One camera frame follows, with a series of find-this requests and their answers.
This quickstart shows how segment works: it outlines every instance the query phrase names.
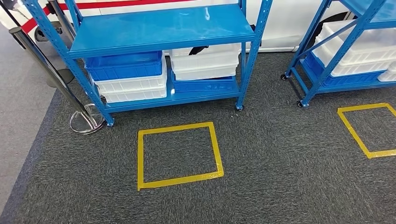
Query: yellow tape square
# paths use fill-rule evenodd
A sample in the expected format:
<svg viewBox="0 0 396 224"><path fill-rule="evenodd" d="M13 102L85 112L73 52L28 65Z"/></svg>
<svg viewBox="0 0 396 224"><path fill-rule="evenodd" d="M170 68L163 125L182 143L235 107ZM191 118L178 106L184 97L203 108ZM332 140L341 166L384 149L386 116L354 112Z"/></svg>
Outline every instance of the yellow tape square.
<svg viewBox="0 0 396 224"><path fill-rule="evenodd" d="M165 133L165 132L174 132L174 131L182 131L187 129L193 128L201 128L201 127L208 127L212 147L214 152L214 159L216 162L216 172L207 173L207 174L199 174L199 175L192 175L192 176L185 176L179 178L172 178L162 181L153 181L153 182L144 182L143 176L143 136L145 134L157 134L157 133ZM191 125L180 125L180 126L172 126L172 127L162 127L162 128L154 128L154 129L146 129L140 130L138 132L138 148L137 148L137 190L139 191L142 188L159 188L164 186L170 186L175 184L181 183L189 183L195 181L203 181L209 180L217 177L224 176L223 164L221 162L219 145L217 143L216 133L214 131L213 122L204 122L204 123L197 123Z"/></svg>
<svg viewBox="0 0 396 224"><path fill-rule="evenodd" d="M391 150L384 150L384 151L377 151L377 152L370 152L367 147L364 145L363 141L360 139L354 128L351 126L349 121L344 115L344 112L350 112L350 111L359 111L359 110L366 110L366 109L374 109L374 108L381 108L381 107L386 107L388 108L392 114L396 117L396 111L395 109L386 103L380 103L380 104L367 104L367 105L361 105L361 106L349 106L349 107L341 107L338 108L337 114L341 118L341 120L344 122L344 125L347 127L353 138L357 141L359 144L360 148L366 154L367 158L375 158L375 157L384 157L384 156L391 156L391 155L396 155L396 149L391 149Z"/></svg>

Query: gray carpet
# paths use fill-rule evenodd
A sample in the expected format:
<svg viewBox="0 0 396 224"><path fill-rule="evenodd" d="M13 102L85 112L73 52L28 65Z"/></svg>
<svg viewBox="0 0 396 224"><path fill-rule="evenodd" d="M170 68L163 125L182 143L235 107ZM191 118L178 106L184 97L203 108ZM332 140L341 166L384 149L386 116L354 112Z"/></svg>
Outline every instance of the gray carpet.
<svg viewBox="0 0 396 224"><path fill-rule="evenodd" d="M319 95L297 108L295 91L279 79L292 56L258 56L241 112L226 99L117 113L113 128L81 136L69 129L73 110L60 98L32 149L39 155L26 190L14 189L0 222L396 223L396 157L367 159L337 115L343 106L396 107L396 89ZM369 149L396 147L390 112L346 116ZM224 177L137 191L138 130L206 121L215 125ZM215 170L205 128L144 141L147 182Z"/></svg>

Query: shelf board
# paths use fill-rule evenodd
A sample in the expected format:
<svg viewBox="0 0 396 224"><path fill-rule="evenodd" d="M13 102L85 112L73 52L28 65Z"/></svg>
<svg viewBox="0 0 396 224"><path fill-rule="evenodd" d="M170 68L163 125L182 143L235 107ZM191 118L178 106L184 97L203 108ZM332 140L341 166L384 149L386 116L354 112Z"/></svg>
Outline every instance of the shelf board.
<svg viewBox="0 0 396 224"><path fill-rule="evenodd" d="M249 42L255 37L237 4L84 17L72 58Z"/></svg>
<svg viewBox="0 0 396 224"><path fill-rule="evenodd" d="M312 83L318 80L318 76L312 71L312 69L304 63L304 59L300 59L301 67L303 68L305 74L308 76ZM393 87L396 86L396 81L394 82L380 82L379 80L374 80L371 82L357 83L357 84L347 84L347 85L337 85L337 86L321 86L319 87L319 93L329 93L329 92L341 92L350 90L364 90L364 89L375 89L382 87Z"/></svg>
<svg viewBox="0 0 396 224"><path fill-rule="evenodd" d="M339 0L356 16L362 16L374 0ZM387 0L367 29L396 27L396 0Z"/></svg>
<svg viewBox="0 0 396 224"><path fill-rule="evenodd" d="M119 103L107 103L106 111L109 113L122 112L159 106L187 104L224 98L235 98L240 96L239 87L236 81L233 83L232 89L227 91L174 92L173 83L170 75L171 71L170 69L168 69L168 79L166 82L167 97L138 101L126 101Z"/></svg>

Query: white plastic crate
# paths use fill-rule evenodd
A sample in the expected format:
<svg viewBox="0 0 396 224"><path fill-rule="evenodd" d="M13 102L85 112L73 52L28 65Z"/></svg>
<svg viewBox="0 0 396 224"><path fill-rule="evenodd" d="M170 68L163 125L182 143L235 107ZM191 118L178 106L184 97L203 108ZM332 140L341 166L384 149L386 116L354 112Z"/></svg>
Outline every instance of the white plastic crate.
<svg viewBox="0 0 396 224"><path fill-rule="evenodd" d="M220 78L227 76L235 76L235 64L226 65L222 67L206 67L202 69L186 69L182 71L173 71L175 73L175 79L181 80L199 80L207 78Z"/></svg>
<svg viewBox="0 0 396 224"><path fill-rule="evenodd" d="M388 70L384 73L382 73L379 77L378 80L381 82L394 82L396 81L396 63L391 64L389 66Z"/></svg>
<svg viewBox="0 0 396 224"><path fill-rule="evenodd" d="M326 46L321 47L317 51L313 51L314 55L318 57L323 64L324 61L330 61L333 58L333 54L330 50L327 49ZM332 76L346 76L346 75L354 75L354 74L361 74L367 73L372 71L381 71L386 70L388 67L393 63L392 60L382 60L382 61L371 61L365 63L345 63L342 60L338 63L338 65L334 68L332 72Z"/></svg>
<svg viewBox="0 0 396 224"><path fill-rule="evenodd" d="M192 48L173 49L170 51L170 61L175 74L187 69L206 69L213 66L239 64L240 43L212 45L196 55L188 55Z"/></svg>
<svg viewBox="0 0 396 224"><path fill-rule="evenodd" d="M106 102L108 103L164 98L166 97L166 86L152 90L109 92L104 93L103 96L106 98Z"/></svg>
<svg viewBox="0 0 396 224"><path fill-rule="evenodd" d="M161 83L166 83L166 80L168 78L166 73L166 69L163 70L163 74L161 75ZM166 97L166 85L154 88L135 89L128 91L100 91L99 93L106 98L106 102L108 103L164 98Z"/></svg>
<svg viewBox="0 0 396 224"><path fill-rule="evenodd" d="M322 32L317 36L316 43L334 34L350 22L351 20L324 23ZM344 43L345 39L352 32L353 28L354 26L318 47L313 51L314 54L317 55L318 51L323 47L326 47L330 51L331 55L335 55ZM396 61L395 36L396 29L394 28L365 30L345 54L341 62L368 63L378 60ZM325 66L327 66L331 58L320 58L320 60L325 64Z"/></svg>
<svg viewBox="0 0 396 224"><path fill-rule="evenodd" d="M141 90L150 88L159 88L166 85L166 61L165 56L162 57L162 75L159 76L148 76L148 77L136 77L136 78L122 78L105 81L93 81L99 90L99 93L103 94L106 92L115 91L129 91L129 90Z"/></svg>

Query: stacked crates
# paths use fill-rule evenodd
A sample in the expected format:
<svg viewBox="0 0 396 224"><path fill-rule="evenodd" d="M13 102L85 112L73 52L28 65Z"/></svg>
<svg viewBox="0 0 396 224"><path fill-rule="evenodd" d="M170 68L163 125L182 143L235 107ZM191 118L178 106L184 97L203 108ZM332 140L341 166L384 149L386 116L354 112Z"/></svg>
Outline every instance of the stacked crates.
<svg viewBox="0 0 396 224"><path fill-rule="evenodd" d="M240 43L171 50L175 91L230 90L235 83L239 54Z"/></svg>
<svg viewBox="0 0 396 224"><path fill-rule="evenodd" d="M108 103L166 97L162 51L87 58L85 69Z"/></svg>
<svg viewBox="0 0 396 224"><path fill-rule="evenodd" d="M351 21L337 21L323 24L315 44L331 36ZM320 75L335 56L354 27L319 46L307 55L306 63ZM375 81L388 67L396 61L396 29L365 30L356 40L325 84L343 85Z"/></svg>

